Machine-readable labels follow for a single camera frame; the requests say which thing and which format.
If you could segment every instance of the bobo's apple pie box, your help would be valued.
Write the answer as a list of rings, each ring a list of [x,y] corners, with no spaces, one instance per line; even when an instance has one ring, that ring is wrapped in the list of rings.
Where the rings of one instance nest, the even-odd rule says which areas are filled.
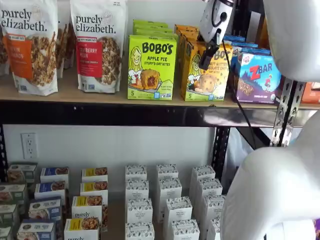
[[[233,51],[226,45],[229,60]],[[194,40],[186,41],[182,72],[181,95],[185,101],[223,101],[227,87],[229,67],[223,46],[211,59],[207,70],[199,68],[206,45]]]
[[[177,40],[130,35],[128,99],[172,100]]]

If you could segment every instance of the small white product box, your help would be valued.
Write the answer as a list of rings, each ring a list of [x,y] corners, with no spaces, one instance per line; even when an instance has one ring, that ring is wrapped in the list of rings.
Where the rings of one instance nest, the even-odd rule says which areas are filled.
[[[125,166],[125,180],[147,180],[147,167],[135,164]]]
[[[164,221],[165,206],[167,199],[180,198],[182,185],[179,178],[159,179],[155,195],[155,218],[157,223]]]
[[[168,228],[172,221],[189,220],[192,215],[192,205],[188,196],[169,198],[165,201],[163,236],[168,234]]]
[[[127,180],[125,182],[125,202],[148,198],[149,182],[147,180]]]
[[[82,169],[82,182],[105,182],[108,181],[108,169],[106,167]]]
[[[223,211],[225,196],[208,195],[203,198],[200,213],[200,239],[207,239],[207,233],[212,219],[219,220]]]
[[[175,164],[157,164],[157,179],[178,178],[179,172]]]
[[[34,199],[61,197],[62,206],[66,205],[65,181],[37,183],[34,191]]]
[[[69,168],[68,167],[44,167],[41,170],[40,182],[65,182],[65,188],[69,189]]]
[[[65,240],[99,240],[97,217],[67,219],[64,227]]]
[[[198,180],[195,206],[194,206],[194,216],[197,221],[200,221],[200,206],[202,204],[203,198],[208,195],[221,195],[222,185],[216,178],[205,178]]]
[[[220,220],[218,219],[210,220],[209,230],[208,230],[206,239],[220,240]]]
[[[83,182],[80,184],[80,196],[102,196],[102,204],[108,205],[108,182]]]
[[[152,202],[151,199],[128,200],[126,204],[126,222],[151,223],[152,222]]]
[[[189,187],[189,197],[193,206],[195,206],[196,201],[198,180],[203,179],[205,177],[215,178],[215,176],[216,173],[210,165],[196,166],[192,169]]]
[[[166,240],[199,240],[199,228],[194,219],[172,221]]]
[[[152,222],[125,224],[125,240],[154,240],[155,229]]]

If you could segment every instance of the orange granola bag label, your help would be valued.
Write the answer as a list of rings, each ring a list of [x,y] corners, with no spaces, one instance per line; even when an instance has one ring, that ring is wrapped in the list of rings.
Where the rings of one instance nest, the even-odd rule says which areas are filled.
[[[10,61],[10,67],[14,75],[25,79],[31,79],[31,40],[24,35],[8,34],[3,37],[3,43]]]

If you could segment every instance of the green box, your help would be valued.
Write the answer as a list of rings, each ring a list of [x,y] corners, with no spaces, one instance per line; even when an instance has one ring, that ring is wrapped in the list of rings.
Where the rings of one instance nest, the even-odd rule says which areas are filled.
[[[172,100],[177,41],[130,35],[128,99]]]

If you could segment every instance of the bag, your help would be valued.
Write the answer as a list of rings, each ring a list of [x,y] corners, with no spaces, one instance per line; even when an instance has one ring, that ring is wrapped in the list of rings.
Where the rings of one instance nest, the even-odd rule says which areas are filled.
[[[0,20],[19,93],[57,92],[57,0],[0,0]]]
[[[85,92],[119,91],[126,29],[125,0],[71,0],[76,35],[78,89]]]

